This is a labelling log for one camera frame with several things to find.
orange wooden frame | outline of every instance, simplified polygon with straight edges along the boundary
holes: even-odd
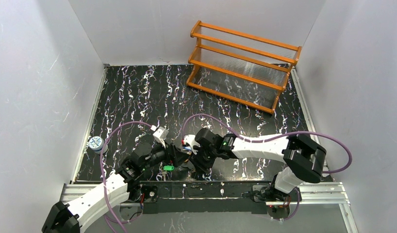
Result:
[[[287,57],[276,55],[276,54],[273,54],[273,53],[270,53],[270,52],[267,52],[267,51],[261,51],[261,50],[257,50],[257,49],[254,49],[254,48],[251,48],[251,47],[247,47],[247,46],[244,46],[244,45],[240,45],[240,44],[236,44],[236,43],[233,43],[233,42],[229,42],[229,41],[226,41],[226,40],[221,40],[221,39],[218,39],[218,38],[215,38],[215,37],[212,37],[212,36],[203,35],[203,34],[200,33],[200,28],[201,27],[213,29],[213,30],[216,30],[216,31],[220,31],[220,32],[224,32],[224,33],[228,33],[228,34],[244,37],[244,38],[247,38],[247,39],[263,42],[263,43],[266,43],[266,44],[274,45],[274,46],[281,47],[281,48],[284,48],[284,49],[292,50],[292,51],[295,51],[295,55],[294,55],[293,58],[287,58]],[[300,57],[300,52],[301,52],[301,46],[297,47],[297,46],[293,46],[293,45],[288,45],[288,44],[285,44],[285,43],[281,43],[281,42],[265,39],[265,38],[254,36],[254,35],[250,35],[250,34],[247,34],[247,33],[242,33],[242,32],[234,31],[234,30],[231,30],[231,29],[226,29],[226,28],[222,28],[222,27],[219,27],[219,26],[203,23],[200,20],[197,21],[197,23],[194,25],[193,29],[190,32],[190,36],[191,37],[195,37],[197,39],[197,41],[196,41],[196,46],[195,46],[193,52],[191,53],[191,55],[190,55],[190,57],[188,59],[188,62],[194,65],[193,71],[190,74],[189,78],[187,79],[187,85],[188,86],[191,86],[191,87],[200,89],[202,91],[206,91],[206,92],[221,96],[223,98],[226,98],[226,99],[229,99],[229,100],[232,100],[232,101],[235,101],[235,102],[246,104],[246,105],[248,105],[250,107],[253,107],[253,108],[256,108],[256,109],[259,109],[259,110],[262,110],[262,111],[266,111],[266,112],[271,113],[271,114],[274,113],[274,111],[276,109],[276,106],[277,106],[277,103],[279,101],[280,94],[283,91],[285,91],[285,89],[286,89],[287,82],[288,82],[288,79],[289,79],[289,76],[290,76],[290,71],[293,68],[293,66],[295,66],[297,64],[297,62],[298,62],[298,59]],[[273,59],[276,59],[278,61],[283,61],[283,62],[286,62],[286,63],[289,64],[289,68],[280,67],[280,66],[277,66],[277,65],[274,65],[274,64],[270,64],[270,63],[267,63],[267,62],[264,62],[264,61],[256,60],[256,59],[253,59],[253,58],[249,58],[249,57],[246,57],[246,56],[243,56],[243,55],[239,55],[239,54],[236,54],[236,53],[233,53],[233,52],[228,52],[228,51],[217,49],[217,48],[214,48],[214,47],[211,47],[211,46],[203,45],[201,43],[202,40],[215,42],[215,43],[222,44],[222,45],[225,45],[225,46],[229,46],[229,47],[232,47],[232,48],[244,50],[244,51],[247,51],[247,52],[250,52],[250,53],[255,53],[255,54],[258,54],[258,55],[265,56],[265,57],[273,58]],[[233,71],[221,68],[221,67],[217,67],[217,66],[212,65],[212,64],[204,63],[204,62],[199,60],[199,57],[197,57],[197,55],[199,53],[201,53],[201,50],[209,50],[209,51],[216,52],[216,53],[219,53],[219,54],[223,54],[223,55],[226,55],[226,56],[229,56],[229,57],[233,57],[233,58],[236,58],[236,59],[244,60],[244,61],[249,62],[249,63],[254,63],[254,64],[257,64],[259,66],[264,66],[266,68],[275,69],[275,70],[278,70],[278,71],[281,71],[281,72],[285,72],[283,85],[282,86],[278,86],[278,85],[275,85],[275,84],[272,84],[272,83],[269,83],[269,82],[266,82],[266,81],[259,80],[257,78],[249,77],[249,76],[246,76],[246,75],[243,75],[243,74],[240,74],[240,73],[236,73],[236,72],[233,72]],[[209,89],[207,87],[200,86],[198,84],[193,83],[193,78],[197,75],[197,72],[200,70],[201,67],[212,69],[212,70],[215,70],[217,72],[224,73],[224,74],[232,75],[232,76],[235,76],[237,78],[244,79],[244,80],[247,80],[247,81],[250,81],[250,82],[253,82],[253,83],[257,83],[257,84],[260,84],[260,85],[263,85],[263,86],[266,86],[266,87],[269,87],[269,88],[272,88],[272,89],[276,90],[277,91],[277,95],[276,95],[276,97],[274,99],[273,105],[271,106],[271,108],[268,108],[268,107],[255,104],[255,103],[252,103],[252,102],[247,101],[247,100],[242,100],[242,99],[236,98],[234,96],[231,96],[231,95],[228,95],[228,94],[224,94],[224,93],[218,92],[216,90],[212,90],[212,89]]]

black marble tabletop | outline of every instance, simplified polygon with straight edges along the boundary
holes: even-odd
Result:
[[[192,114],[206,113],[221,119],[242,135],[285,133],[307,130],[304,115],[292,78],[271,115],[203,91],[186,86],[192,66],[108,67],[90,137],[106,138],[120,124],[139,120],[169,130],[167,140],[181,144],[181,127]],[[194,134],[210,128],[223,136],[227,130],[211,119],[197,117],[186,128]],[[151,131],[141,125],[123,128],[109,143],[104,169],[107,176],[140,142],[153,143]],[[145,180],[164,180],[162,165],[144,174]],[[217,159],[210,174],[196,176],[188,167],[178,167],[165,175],[166,180],[271,180],[283,169],[283,163],[267,159]],[[99,155],[85,151],[77,181],[100,181]]]

gray wall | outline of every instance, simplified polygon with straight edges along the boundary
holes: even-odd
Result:
[[[327,1],[297,65],[317,130],[345,142],[345,184],[360,232],[397,232],[397,0]],[[329,167],[346,154],[332,143]]]
[[[0,233],[41,232],[102,73],[67,0],[0,0]]]
[[[103,63],[186,64],[197,20],[303,45],[324,0],[69,0]]]

